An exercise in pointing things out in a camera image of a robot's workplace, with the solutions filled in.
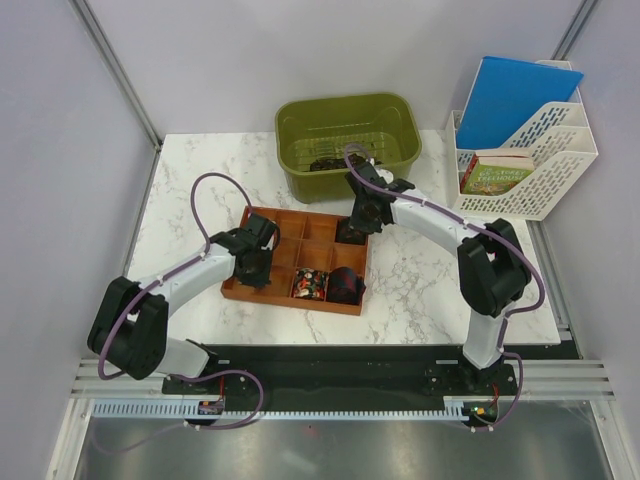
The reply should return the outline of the black orange floral tie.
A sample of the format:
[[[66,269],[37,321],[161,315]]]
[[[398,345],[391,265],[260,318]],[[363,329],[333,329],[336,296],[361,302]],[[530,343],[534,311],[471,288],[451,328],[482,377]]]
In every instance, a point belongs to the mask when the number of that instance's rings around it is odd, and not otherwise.
[[[336,229],[335,242],[350,245],[365,245],[368,235],[349,225],[349,221],[340,221]]]

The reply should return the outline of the orange compartment tray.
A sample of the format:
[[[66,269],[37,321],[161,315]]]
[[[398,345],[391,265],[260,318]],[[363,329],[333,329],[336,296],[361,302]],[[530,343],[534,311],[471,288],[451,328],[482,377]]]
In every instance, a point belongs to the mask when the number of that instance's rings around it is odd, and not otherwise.
[[[273,221],[279,228],[281,241],[276,247],[270,272],[271,283],[258,289],[244,286],[232,278],[221,286],[222,295],[229,300],[245,301],[281,307],[315,310],[327,313],[358,316],[359,305],[343,305],[324,301],[291,297],[294,276],[300,268],[312,268],[329,274],[338,267],[349,267],[365,283],[368,244],[350,245],[335,242],[340,221],[338,215],[256,207],[254,212]]]

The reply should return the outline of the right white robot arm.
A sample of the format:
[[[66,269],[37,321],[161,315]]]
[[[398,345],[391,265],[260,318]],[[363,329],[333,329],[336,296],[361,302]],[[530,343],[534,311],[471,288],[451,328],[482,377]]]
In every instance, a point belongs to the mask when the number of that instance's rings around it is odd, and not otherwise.
[[[483,392],[503,361],[507,314],[532,279],[513,226],[498,219],[482,227],[419,196],[404,180],[386,181],[365,161],[350,166],[346,181],[355,194],[348,228],[361,235],[386,225],[409,229],[450,253],[458,264],[461,295],[470,308],[458,381],[467,392]]]

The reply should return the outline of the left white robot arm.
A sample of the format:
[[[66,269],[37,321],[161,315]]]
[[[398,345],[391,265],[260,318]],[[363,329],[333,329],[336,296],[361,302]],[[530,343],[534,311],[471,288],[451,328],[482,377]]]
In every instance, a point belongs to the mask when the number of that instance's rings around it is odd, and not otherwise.
[[[198,393],[211,392],[220,378],[210,362],[213,353],[198,342],[170,337],[169,319],[229,279],[254,288],[269,285],[279,243],[277,224],[251,213],[243,226],[208,237],[203,250],[180,265],[139,281],[112,280],[87,339],[99,356],[99,377],[142,380],[161,373],[185,380]]]

